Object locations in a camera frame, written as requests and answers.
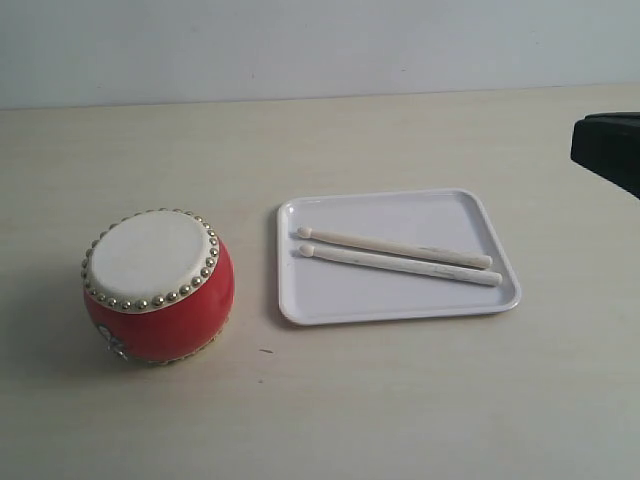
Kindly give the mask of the white wooden drumstick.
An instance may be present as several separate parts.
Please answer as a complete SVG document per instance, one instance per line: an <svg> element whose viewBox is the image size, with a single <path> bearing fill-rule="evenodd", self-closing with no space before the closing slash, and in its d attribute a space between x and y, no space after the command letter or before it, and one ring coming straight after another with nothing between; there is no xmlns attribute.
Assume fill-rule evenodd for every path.
<svg viewBox="0 0 640 480"><path fill-rule="evenodd" d="M482 270L489 269L493 265L492 257L486 254L457 252L443 248L403 244L370 237L321 231L311 227L299 227L296 230L296 235L301 239L316 240L344 247L431 260Z"/></svg>

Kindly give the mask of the wooden drumstick with red marks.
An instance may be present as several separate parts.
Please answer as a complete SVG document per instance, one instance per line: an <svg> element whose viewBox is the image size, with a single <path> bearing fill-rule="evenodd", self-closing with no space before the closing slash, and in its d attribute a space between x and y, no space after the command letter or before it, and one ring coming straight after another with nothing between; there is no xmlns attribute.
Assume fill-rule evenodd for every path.
<svg viewBox="0 0 640 480"><path fill-rule="evenodd" d="M490 287L500 286L503 280L500 273L493 271L474 270L466 267L357 252L342 248L316 247L309 243L304 243L299 246L298 251L306 258L316 258L341 264L423 275Z"/></svg>

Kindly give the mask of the red drum with brass studs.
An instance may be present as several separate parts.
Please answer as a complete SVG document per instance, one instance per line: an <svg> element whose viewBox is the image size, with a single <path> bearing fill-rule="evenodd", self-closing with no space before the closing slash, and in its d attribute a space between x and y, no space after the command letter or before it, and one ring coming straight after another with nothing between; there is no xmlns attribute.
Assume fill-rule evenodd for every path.
<svg viewBox="0 0 640 480"><path fill-rule="evenodd" d="M214 227L190 211L125 217L94 240L82 261L83 300L109 351L169 364L222 332L234 302L234 268Z"/></svg>

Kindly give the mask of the white rectangular plastic tray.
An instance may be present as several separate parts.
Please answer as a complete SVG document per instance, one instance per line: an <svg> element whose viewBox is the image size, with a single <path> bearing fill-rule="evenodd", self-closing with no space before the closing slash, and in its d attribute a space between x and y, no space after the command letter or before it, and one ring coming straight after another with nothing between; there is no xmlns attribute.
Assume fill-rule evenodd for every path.
<svg viewBox="0 0 640 480"><path fill-rule="evenodd" d="M482 253L502 282L481 286L306 258L300 227ZM291 199L278 210L277 236L279 307L300 326L496 314L522 297L484 205L459 188Z"/></svg>

